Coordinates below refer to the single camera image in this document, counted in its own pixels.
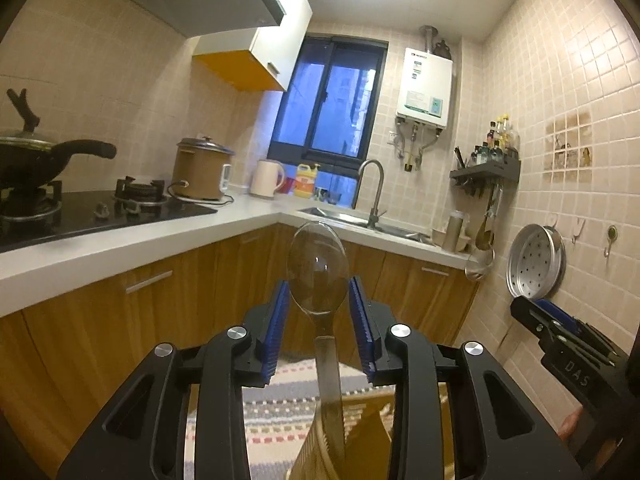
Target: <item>black glass cooktop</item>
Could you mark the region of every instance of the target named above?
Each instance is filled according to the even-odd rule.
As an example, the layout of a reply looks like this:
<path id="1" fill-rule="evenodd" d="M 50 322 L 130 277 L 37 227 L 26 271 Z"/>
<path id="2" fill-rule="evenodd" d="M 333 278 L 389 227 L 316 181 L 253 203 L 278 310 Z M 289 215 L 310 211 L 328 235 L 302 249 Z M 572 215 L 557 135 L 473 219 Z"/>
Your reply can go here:
<path id="1" fill-rule="evenodd" d="M 216 212 L 175 198 L 161 205 L 136 206 L 114 200 L 113 191 L 65 192 L 60 202 L 59 210 L 41 219 L 0 220 L 0 253 L 61 238 Z"/>

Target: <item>plastic spoon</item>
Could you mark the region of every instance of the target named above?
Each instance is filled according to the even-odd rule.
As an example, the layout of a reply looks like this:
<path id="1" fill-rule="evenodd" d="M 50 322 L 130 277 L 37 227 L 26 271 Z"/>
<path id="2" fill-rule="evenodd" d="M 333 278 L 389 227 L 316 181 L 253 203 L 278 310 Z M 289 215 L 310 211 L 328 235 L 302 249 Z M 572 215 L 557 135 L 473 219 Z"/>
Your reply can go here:
<path id="1" fill-rule="evenodd" d="M 337 234 L 322 222 L 297 230 L 287 255 L 291 295 L 316 327 L 314 347 L 320 412 L 329 455 L 340 471 L 344 464 L 344 419 L 334 315 L 347 295 L 349 263 Z"/>

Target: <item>electric kettle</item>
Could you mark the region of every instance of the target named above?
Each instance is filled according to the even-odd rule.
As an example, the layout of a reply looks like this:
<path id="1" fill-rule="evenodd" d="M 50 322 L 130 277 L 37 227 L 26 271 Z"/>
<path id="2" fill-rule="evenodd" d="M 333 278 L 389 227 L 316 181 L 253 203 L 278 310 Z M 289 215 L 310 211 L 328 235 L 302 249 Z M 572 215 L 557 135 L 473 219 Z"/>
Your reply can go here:
<path id="1" fill-rule="evenodd" d="M 249 193 L 263 198 L 273 198 L 286 181 L 286 174 L 282 164 L 276 160 L 259 160 L 255 168 L 254 179 Z"/>

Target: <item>perforated metal steamer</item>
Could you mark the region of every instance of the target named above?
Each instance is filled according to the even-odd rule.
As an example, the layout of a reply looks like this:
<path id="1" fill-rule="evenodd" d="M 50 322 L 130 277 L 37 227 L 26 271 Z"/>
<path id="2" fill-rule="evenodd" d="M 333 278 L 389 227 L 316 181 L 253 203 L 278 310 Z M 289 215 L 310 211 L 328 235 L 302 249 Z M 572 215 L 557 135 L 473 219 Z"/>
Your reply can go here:
<path id="1" fill-rule="evenodd" d="M 566 253 L 553 227 L 530 224 L 518 233 L 507 260 L 507 287 L 514 298 L 538 300 L 562 281 Z"/>

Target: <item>white countertop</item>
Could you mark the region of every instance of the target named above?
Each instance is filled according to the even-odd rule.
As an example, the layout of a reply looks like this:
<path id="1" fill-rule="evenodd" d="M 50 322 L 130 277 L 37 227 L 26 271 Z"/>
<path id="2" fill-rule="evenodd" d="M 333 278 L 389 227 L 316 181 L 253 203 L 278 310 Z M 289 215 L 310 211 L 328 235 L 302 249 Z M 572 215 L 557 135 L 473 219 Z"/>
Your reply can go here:
<path id="1" fill-rule="evenodd" d="M 316 216 L 298 210 L 319 206 L 355 216 L 362 212 L 336 208 L 290 196 L 264 200 L 236 195 L 236 202 L 216 214 L 183 218 L 76 236 L 0 254 L 0 317 L 54 298 L 126 270 L 231 238 L 275 223 L 301 226 Z M 438 247 L 350 226 L 330 219 L 342 240 L 402 254 L 425 262 L 464 269 L 468 254 L 452 254 Z M 427 231 L 403 222 L 381 223 Z"/>

